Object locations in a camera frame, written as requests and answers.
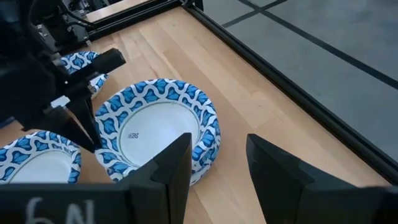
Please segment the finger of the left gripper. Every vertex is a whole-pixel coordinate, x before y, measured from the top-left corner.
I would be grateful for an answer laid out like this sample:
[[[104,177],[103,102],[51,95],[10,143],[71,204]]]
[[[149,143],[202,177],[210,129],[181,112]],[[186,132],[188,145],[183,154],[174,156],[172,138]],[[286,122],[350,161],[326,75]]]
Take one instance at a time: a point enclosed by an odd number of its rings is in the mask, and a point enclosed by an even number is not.
[[[66,107],[24,108],[21,125],[23,131],[39,129],[59,134],[91,153],[101,147],[91,98],[73,100]]]
[[[87,83],[89,87],[91,87],[92,90],[93,87],[90,85],[90,80],[97,77],[98,75],[102,73],[109,73],[115,70],[116,68],[121,67],[126,63],[126,60],[124,59],[122,53],[115,48],[112,48],[110,50],[107,50],[104,53],[99,53],[99,55],[93,59],[93,61],[69,74],[70,78],[68,79],[68,83],[71,84],[83,84]]]

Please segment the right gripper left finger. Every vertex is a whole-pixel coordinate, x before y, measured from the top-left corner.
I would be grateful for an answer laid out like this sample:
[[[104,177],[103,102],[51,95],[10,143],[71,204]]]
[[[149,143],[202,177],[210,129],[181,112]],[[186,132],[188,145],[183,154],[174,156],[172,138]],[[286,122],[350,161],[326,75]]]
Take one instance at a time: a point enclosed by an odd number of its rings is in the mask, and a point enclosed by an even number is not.
[[[181,134],[118,182],[122,214],[115,224],[183,224],[192,169],[192,135]]]

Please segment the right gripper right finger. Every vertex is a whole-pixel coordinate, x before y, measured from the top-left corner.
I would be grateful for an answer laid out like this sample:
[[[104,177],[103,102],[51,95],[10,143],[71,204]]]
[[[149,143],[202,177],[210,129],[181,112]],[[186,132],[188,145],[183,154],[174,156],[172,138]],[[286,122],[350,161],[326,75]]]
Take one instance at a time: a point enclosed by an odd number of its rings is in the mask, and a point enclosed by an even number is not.
[[[294,224],[302,190],[313,182],[301,160],[257,134],[247,135],[246,156],[266,223]]]

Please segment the light wooden board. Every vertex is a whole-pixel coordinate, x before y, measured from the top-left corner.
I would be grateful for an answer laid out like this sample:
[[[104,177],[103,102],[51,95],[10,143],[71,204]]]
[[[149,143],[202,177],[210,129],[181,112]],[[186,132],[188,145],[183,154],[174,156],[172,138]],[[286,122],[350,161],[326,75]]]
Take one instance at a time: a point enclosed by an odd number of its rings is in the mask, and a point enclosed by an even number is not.
[[[89,22],[95,22],[99,19],[111,16],[117,12],[121,12],[146,1],[148,0],[121,0],[104,8],[98,9],[97,11],[88,13],[86,15],[86,20]]]

